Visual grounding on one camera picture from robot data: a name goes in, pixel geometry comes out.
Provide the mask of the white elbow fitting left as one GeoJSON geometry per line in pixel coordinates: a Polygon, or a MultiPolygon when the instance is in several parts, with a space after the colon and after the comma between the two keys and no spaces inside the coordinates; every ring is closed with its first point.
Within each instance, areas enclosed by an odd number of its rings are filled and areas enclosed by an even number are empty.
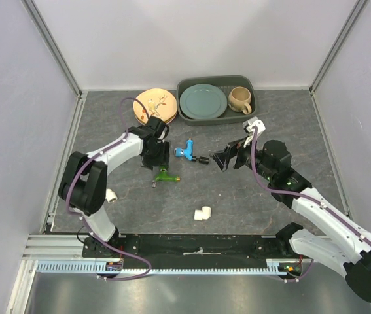
{"type": "Polygon", "coordinates": [[[108,203],[114,203],[118,199],[118,196],[112,189],[107,188],[105,191],[105,199],[108,203]]]}

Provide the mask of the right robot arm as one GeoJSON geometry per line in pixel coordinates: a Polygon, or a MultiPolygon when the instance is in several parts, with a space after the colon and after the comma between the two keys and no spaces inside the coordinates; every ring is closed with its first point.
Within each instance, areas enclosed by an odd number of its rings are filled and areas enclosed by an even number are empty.
{"type": "Polygon", "coordinates": [[[323,240],[297,224],[282,229],[275,241],[277,253],[285,258],[294,253],[340,274],[361,299],[371,303],[371,232],[360,227],[328,202],[313,185],[291,166],[286,144],[278,140],[246,145],[243,139],[228,143],[210,157],[222,171],[231,159],[234,169],[247,166],[255,178],[268,181],[265,190],[289,209],[314,223],[326,236],[323,240]]]}

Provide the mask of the green water faucet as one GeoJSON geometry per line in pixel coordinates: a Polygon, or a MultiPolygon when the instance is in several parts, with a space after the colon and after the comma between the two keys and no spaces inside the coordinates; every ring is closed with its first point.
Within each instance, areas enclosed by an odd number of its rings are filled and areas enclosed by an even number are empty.
{"type": "Polygon", "coordinates": [[[156,170],[153,180],[152,187],[156,188],[158,182],[174,182],[177,183],[181,180],[179,176],[170,175],[168,170],[164,167],[161,167],[159,170],[156,170]]]}

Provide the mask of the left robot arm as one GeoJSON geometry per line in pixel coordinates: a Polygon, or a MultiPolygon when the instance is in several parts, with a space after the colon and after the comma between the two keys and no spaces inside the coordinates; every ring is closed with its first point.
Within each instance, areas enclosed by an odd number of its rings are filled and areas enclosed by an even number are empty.
{"type": "Polygon", "coordinates": [[[152,170],[169,167],[169,126],[157,117],[145,125],[128,128],[118,139],[95,151],[70,155],[58,196],[70,213],[79,214],[98,239],[96,248],[105,257],[119,250],[118,230],[104,208],[107,177],[128,160],[139,156],[141,166],[152,170]]]}

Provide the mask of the white elbow fitting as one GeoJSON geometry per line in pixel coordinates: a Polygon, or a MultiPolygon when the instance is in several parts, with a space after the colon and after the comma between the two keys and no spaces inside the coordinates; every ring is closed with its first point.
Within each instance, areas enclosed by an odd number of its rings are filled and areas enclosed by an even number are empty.
{"type": "Polygon", "coordinates": [[[211,217],[211,208],[209,206],[203,206],[201,209],[194,211],[194,220],[203,221],[208,220],[211,217]]]}

